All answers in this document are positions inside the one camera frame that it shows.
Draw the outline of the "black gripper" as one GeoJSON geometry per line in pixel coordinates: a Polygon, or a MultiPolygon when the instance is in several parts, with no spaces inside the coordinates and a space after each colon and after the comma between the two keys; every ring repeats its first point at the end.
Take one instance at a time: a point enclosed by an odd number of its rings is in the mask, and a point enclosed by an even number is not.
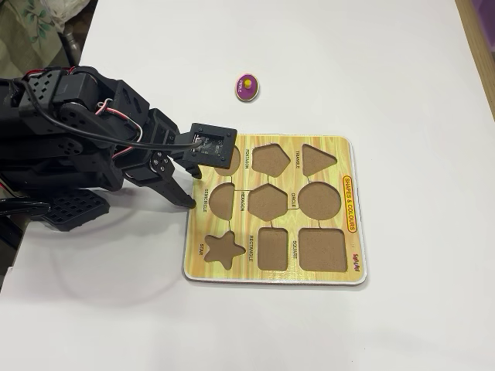
{"type": "Polygon", "coordinates": [[[133,148],[117,155],[115,165],[134,185],[154,190],[173,205],[193,209],[196,201],[173,178],[176,163],[195,179],[202,179],[197,162],[185,158],[193,150],[193,134],[181,134],[177,125],[156,108],[149,111],[142,130],[144,143],[165,145],[166,149],[133,148]]]}

